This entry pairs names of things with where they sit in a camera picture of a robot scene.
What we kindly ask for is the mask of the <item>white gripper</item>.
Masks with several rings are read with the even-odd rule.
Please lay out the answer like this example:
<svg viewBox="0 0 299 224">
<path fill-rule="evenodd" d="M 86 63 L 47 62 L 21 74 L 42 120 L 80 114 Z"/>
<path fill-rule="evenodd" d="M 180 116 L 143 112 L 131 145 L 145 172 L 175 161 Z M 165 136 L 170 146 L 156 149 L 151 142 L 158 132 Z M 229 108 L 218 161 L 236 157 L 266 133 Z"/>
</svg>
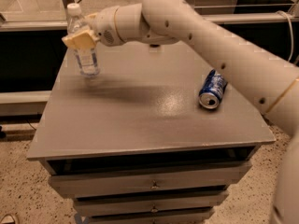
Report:
<svg viewBox="0 0 299 224">
<path fill-rule="evenodd" d="M 115 15 L 118 7 L 108 7 L 100 12 L 85 15 L 87 20 L 93 20 L 93 30 L 81 29 L 62 38 L 69 49 L 94 49 L 100 41 L 112 47 L 118 46 L 121 39 L 116 29 Z"/>
</svg>

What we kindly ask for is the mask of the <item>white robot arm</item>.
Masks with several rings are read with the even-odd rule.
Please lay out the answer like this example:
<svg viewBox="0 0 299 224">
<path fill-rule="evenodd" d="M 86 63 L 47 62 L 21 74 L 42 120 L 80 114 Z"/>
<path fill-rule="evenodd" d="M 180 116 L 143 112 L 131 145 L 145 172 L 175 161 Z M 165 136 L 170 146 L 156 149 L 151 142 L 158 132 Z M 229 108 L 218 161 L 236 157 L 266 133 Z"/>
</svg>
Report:
<svg viewBox="0 0 299 224">
<path fill-rule="evenodd" d="M 63 38 L 67 47 L 182 41 L 289 135 L 270 224 L 299 224 L 299 67 L 205 20 L 184 0 L 142 0 L 109 7 L 89 15 L 87 23 Z"/>
</svg>

